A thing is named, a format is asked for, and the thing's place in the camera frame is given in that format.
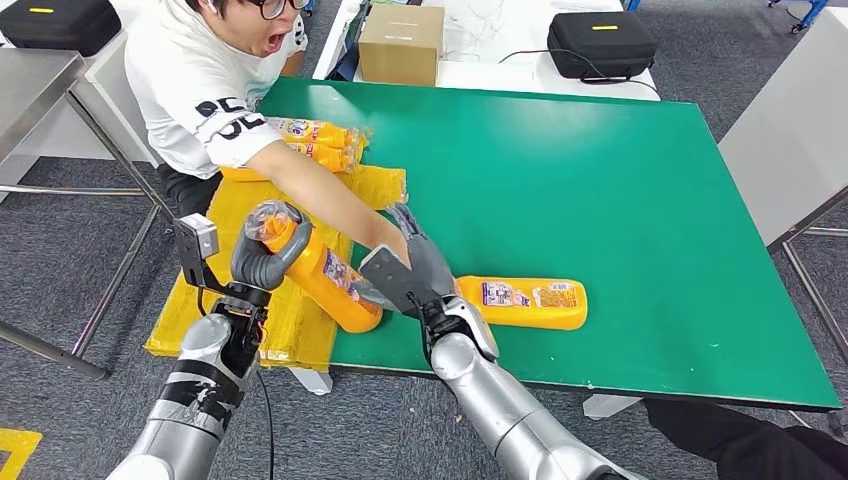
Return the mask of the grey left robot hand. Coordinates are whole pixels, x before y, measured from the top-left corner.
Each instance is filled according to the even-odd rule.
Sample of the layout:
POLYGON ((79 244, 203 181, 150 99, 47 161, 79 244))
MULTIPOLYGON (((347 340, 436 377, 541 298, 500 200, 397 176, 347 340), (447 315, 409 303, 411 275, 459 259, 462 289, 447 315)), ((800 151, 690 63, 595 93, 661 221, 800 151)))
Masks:
POLYGON ((280 200, 257 205, 243 222, 230 261, 232 280, 265 291, 278 288, 305 251, 313 225, 280 200))

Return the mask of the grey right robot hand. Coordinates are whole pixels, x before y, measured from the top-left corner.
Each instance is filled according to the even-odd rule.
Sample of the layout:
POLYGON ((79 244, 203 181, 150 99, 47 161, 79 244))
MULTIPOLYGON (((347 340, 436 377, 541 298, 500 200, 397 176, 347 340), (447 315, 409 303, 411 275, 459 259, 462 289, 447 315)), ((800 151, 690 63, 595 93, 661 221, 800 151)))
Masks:
MULTIPOLYGON (((405 238, 405 247, 392 247, 400 256, 405 253, 411 272, 440 296, 456 293, 455 280, 449 265, 437 245, 420 227, 414 215, 405 203, 396 202, 387 208, 405 238)), ((395 312, 404 312, 396 302, 387 298, 381 290, 367 279, 356 280, 353 290, 364 300, 395 312)))

